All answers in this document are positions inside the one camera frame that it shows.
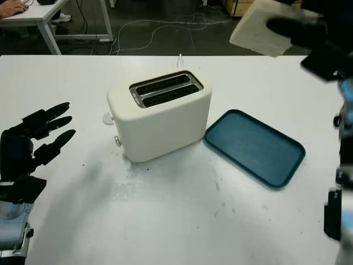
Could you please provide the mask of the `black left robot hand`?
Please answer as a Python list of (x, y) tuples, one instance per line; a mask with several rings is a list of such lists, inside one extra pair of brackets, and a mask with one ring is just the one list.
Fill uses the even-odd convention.
[(42, 140), (71, 122), (71, 116), (62, 116), (69, 110), (69, 102), (50, 109), (40, 109), (22, 119), (22, 122), (1, 134), (1, 181), (15, 182), (28, 176), (37, 167), (47, 165), (61, 153), (62, 147), (74, 136), (74, 129), (60, 134), (52, 143), (42, 144), (34, 150), (32, 140)]

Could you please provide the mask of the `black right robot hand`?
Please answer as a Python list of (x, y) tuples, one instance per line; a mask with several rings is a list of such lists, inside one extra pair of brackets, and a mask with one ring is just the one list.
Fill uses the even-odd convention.
[(315, 23), (285, 17), (272, 17), (266, 27), (284, 36), (295, 46), (313, 50), (326, 41), (352, 53), (352, 18), (323, 18)]

